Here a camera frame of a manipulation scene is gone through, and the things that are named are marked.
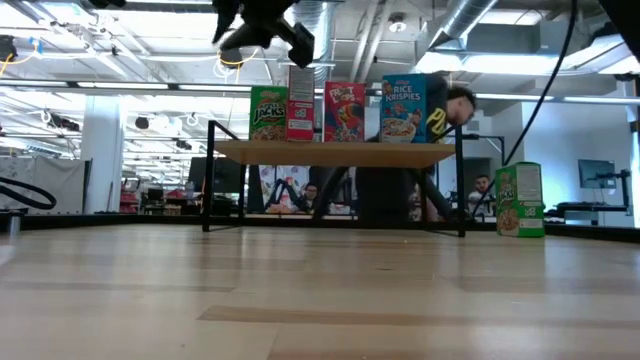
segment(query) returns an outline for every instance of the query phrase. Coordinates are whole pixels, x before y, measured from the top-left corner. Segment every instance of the ceiling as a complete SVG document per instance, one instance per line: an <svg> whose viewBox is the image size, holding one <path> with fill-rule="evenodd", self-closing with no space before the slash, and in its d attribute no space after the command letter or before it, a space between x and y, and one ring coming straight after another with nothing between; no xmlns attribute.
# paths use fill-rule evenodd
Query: ceiling
<svg viewBox="0 0 640 360"><path fill-rule="evenodd" d="M404 14L407 25L402 32L391 32L386 19L377 20L383 26L381 41L375 52L366 81L369 84L379 82L383 75L411 71L423 54L416 52L415 41L424 36L421 30L424 24L437 22L446 12L447 0L389 0L392 12ZM151 9L149 2L131 2L132 8ZM202 3L195 13L155 11L96 10L84 2L71 0L52 0L50 2L20 2L4 0L0 2L0 34L16 37L18 60L25 59L34 49L33 39L39 39L41 54L29 61L8 66L3 79L61 79L61 80L106 80L132 82L174 82L203 84L286 84L287 45L277 40L269 49L243 49L245 58L254 56L239 70L224 69L218 65L217 47L211 44L215 30L216 14L209 12L208 1L188 1ZM583 0L581 3L582 32L589 32L587 20L602 17L596 0ZM514 1L501 0L481 20L489 24L534 25L544 16L547 20L561 18L568 9L569 0ZM181 0L162 1L156 4L163 9L178 9ZM364 0L346 0L330 2L327 7L333 10L331 28L327 34L331 41L328 53L330 68L329 79L345 81L356 57L359 35L369 2ZM76 24L61 27L51 26L51 21L59 24ZM240 18L232 27L242 23ZM532 75L496 75L458 71L450 75L450 80L468 85L477 92L490 93L539 93L546 76ZM564 76L557 80L554 91L566 94L602 95L615 89L615 81L609 75L586 74ZM84 95L81 94L42 94L36 92L7 92L0 98L0 124L7 133L22 134L58 134L69 133L66 130L47 127L42 121L42 111L47 110L82 124L84 113ZM195 98L166 96L123 96L130 109L127 136L180 136L195 138L192 141L193 153L202 153L197 144L206 136L206 122L210 119L222 120L231 131L240 137L248 134L249 100L246 98ZM493 102L482 103L482 107L491 109ZM134 122L138 116L154 117L164 114L180 120L181 128L171 127L141 131ZM4 145L16 146L17 140ZM77 156L81 147L80 140L31 139L29 144L40 144L67 156ZM125 158L138 157L144 166L158 165L152 157L168 156L174 160L188 155L176 148L175 141L128 141ZM177 161L171 167L172 173L178 169ZM133 170L134 161L126 161L126 168ZM167 178L176 179L175 174Z"/></svg>

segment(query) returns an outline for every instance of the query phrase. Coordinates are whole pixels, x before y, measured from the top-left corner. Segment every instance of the black shirt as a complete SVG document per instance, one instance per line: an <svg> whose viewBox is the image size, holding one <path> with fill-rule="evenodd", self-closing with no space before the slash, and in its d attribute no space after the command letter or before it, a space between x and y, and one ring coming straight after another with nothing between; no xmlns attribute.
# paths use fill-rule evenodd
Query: black shirt
<svg viewBox="0 0 640 360"><path fill-rule="evenodd" d="M427 75L427 131L430 139L446 128L448 85L438 75ZM378 142L378 137L367 141ZM415 177L408 169L357 168L358 214L364 221L405 222L409 220L409 196L415 187Z"/></svg>

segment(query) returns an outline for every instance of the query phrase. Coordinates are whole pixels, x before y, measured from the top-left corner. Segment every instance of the ductwork pipe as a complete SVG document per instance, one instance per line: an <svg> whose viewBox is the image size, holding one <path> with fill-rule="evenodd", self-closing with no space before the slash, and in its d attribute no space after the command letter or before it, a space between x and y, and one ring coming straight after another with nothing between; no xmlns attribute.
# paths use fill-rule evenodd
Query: ductwork pipe
<svg viewBox="0 0 640 360"><path fill-rule="evenodd" d="M301 1L291 8L293 22L302 23L315 36L314 62L328 62L330 60L334 9L335 4L318 1ZM328 67L316 67L316 86L324 87L328 76Z"/></svg>
<svg viewBox="0 0 640 360"><path fill-rule="evenodd" d="M469 34L498 0L451 0L429 50Z"/></svg>

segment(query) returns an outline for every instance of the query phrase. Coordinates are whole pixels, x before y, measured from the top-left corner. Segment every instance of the red cereal box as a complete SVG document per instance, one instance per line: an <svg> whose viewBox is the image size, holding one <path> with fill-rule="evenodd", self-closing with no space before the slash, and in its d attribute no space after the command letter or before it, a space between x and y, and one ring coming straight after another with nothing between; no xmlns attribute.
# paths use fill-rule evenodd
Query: red cereal box
<svg viewBox="0 0 640 360"><path fill-rule="evenodd" d="M287 101L287 141L313 140L313 95L315 73L312 68L289 67Z"/></svg>
<svg viewBox="0 0 640 360"><path fill-rule="evenodd" d="M364 141L364 84L327 82L324 141Z"/></svg>

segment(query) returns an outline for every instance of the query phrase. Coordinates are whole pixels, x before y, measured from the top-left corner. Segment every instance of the floor board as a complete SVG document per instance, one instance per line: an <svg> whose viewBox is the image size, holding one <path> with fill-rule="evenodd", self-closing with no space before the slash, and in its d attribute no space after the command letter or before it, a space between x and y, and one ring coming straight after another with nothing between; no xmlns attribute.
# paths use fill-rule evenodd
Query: floor board
<svg viewBox="0 0 640 360"><path fill-rule="evenodd" d="M640 246L131 225L0 235L3 359L638 359Z"/></svg>

